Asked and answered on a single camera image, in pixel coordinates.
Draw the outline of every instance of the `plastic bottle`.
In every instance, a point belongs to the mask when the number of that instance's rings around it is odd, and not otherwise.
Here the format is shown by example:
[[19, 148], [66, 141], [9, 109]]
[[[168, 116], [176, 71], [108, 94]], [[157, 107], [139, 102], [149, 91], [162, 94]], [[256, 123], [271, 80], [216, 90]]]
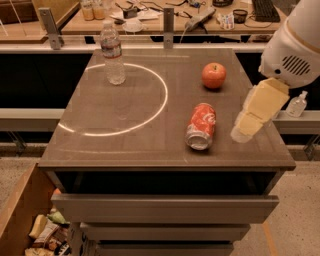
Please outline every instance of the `plastic bottle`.
[[121, 41], [117, 30], [112, 27], [111, 20], [103, 21], [100, 44], [105, 58], [106, 78], [111, 84], [122, 84], [126, 80], [126, 74], [122, 60]]
[[307, 101], [306, 101], [307, 93], [308, 92], [306, 92], [306, 91], [302, 91], [302, 93], [299, 95], [299, 97], [294, 97], [290, 101], [290, 103], [286, 109], [286, 113], [289, 116], [292, 116], [292, 117], [301, 116], [303, 110], [307, 106]]

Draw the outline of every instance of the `concrete floor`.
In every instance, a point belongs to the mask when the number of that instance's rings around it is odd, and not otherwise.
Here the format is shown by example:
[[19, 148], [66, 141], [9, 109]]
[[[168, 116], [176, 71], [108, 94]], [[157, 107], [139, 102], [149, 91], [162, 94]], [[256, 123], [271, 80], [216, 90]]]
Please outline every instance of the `concrete floor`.
[[[40, 160], [44, 146], [15, 157], [15, 148], [0, 147], [0, 212], [21, 174]], [[297, 161], [297, 168], [276, 184], [271, 194], [280, 204], [263, 224], [252, 225], [234, 244], [231, 256], [320, 255], [320, 162]]]

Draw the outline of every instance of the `drawer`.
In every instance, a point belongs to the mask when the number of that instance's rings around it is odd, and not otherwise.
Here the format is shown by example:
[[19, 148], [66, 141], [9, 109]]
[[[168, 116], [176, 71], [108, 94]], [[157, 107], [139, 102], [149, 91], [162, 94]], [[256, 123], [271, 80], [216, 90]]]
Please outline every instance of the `drawer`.
[[249, 225], [206, 224], [107, 224], [81, 223], [90, 240], [109, 241], [236, 241], [248, 232]]
[[98, 245], [95, 256], [227, 256], [231, 244], [108, 244]]
[[249, 224], [262, 223], [277, 196], [53, 195], [71, 222]]

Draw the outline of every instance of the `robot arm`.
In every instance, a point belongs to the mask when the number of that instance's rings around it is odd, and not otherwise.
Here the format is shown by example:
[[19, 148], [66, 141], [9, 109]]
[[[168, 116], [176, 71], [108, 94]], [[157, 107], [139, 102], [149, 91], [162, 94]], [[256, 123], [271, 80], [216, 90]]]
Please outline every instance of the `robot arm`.
[[320, 75], [320, 1], [301, 0], [266, 46], [259, 71], [290, 89]]
[[249, 92], [231, 137], [249, 141], [288, 101], [289, 89], [312, 83], [320, 75], [320, 1], [301, 0], [275, 32], [262, 56], [259, 72], [268, 79]]

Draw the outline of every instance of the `red apple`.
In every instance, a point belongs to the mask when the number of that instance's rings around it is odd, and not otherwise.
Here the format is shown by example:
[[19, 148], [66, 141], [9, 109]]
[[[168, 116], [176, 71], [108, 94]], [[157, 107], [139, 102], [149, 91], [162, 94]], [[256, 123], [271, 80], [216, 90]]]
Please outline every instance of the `red apple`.
[[220, 88], [226, 79], [226, 68], [220, 63], [212, 62], [202, 70], [202, 83], [209, 89]]

